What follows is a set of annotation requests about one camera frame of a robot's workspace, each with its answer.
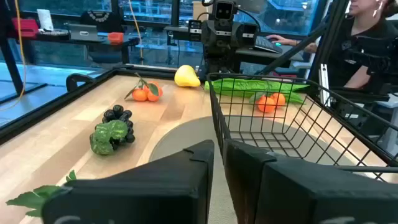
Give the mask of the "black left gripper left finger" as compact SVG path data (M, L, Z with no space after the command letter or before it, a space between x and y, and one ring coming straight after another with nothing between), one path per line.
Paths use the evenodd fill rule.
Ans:
M207 223L214 142L204 140L96 180L72 180L44 204L44 223Z

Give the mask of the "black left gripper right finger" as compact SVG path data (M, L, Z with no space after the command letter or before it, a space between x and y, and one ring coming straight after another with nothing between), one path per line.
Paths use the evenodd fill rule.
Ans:
M227 139L223 165L238 223L397 223L395 167L331 166Z

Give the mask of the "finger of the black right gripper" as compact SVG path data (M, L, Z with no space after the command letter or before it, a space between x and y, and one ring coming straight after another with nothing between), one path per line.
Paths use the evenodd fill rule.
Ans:
M188 39L192 42L201 42L201 20L188 21Z
M255 35L257 31L257 24L242 23L239 27L239 40L241 41L241 45L252 47L255 43Z

